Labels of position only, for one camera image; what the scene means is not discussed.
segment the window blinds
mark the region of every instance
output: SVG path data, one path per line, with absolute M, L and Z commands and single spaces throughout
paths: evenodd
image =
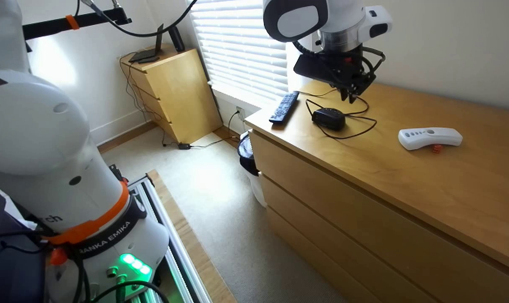
M 198 0 L 191 18 L 214 88 L 249 92 L 264 102 L 288 92 L 285 44 L 267 34 L 262 0 Z

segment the wooden platform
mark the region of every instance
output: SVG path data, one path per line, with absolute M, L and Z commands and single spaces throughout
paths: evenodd
M 208 290 L 208 294 L 214 303 L 235 303 L 237 302 L 230 292 L 228 286 L 226 286 L 224 280 L 220 276 L 219 272 L 211 262 L 210 257 L 202 247 L 202 244 L 196 238 L 195 233 L 189 226 L 189 223 L 181 213 L 178 205 L 172 198 L 172 195 L 168 191 L 168 188 L 164 185 L 160 175 L 157 171 L 152 170 L 148 173 L 148 177 L 152 179 L 155 186 L 155 190 L 159 194 L 159 198 L 163 203 L 168 216 L 172 220 L 176 231 L 179 234 L 179 238 L 193 264 L 195 265 L 198 275 L 202 279 L 202 283 Z

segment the wooden nightstand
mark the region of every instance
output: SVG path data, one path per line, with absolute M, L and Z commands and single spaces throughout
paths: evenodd
M 208 80 L 195 49 L 178 53 L 163 44 L 159 60 L 121 67 L 152 117 L 176 142 L 190 144 L 222 126 Z

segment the floor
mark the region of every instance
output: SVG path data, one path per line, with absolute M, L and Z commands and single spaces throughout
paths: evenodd
M 103 155 L 128 179 L 156 169 L 239 303 L 345 299 L 268 227 L 235 149 L 163 147 L 154 128 Z M 219 140 L 210 134 L 195 142 Z

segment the orange ring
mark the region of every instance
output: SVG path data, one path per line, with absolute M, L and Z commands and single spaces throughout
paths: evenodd
M 106 223 L 110 222 L 116 215 L 118 215 L 127 201 L 129 201 L 129 190 L 127 189 L 127 185 L 124 182 L 122 184 L 122 193 L 120 199 L 116 202 L 111 209 L 109 209 L 106 213 L 101 215 L 101 217 L 86 221 L 82 224 L 74 226 L 66 230 L 63 234 L 58 234 L 58 236 L 53 237 L 43 237 L 43 239 L 48 240 L 50 243 L 54 245 L 60 245 L 63 243 L 71 243 L 76 244 L 92 234 L 99 231 L 99 229 L 104 226 Z
M 67 19 L 67 22 L 69 23 L 69 25 L 71 25 L 72 29 L 76 30 L 80 28 L 79 24 L 77 23 L 77 20 L 75 20 L 75 17 L 73 17 L 73 15 L 67 15 L 65 16 L 65 19 Z

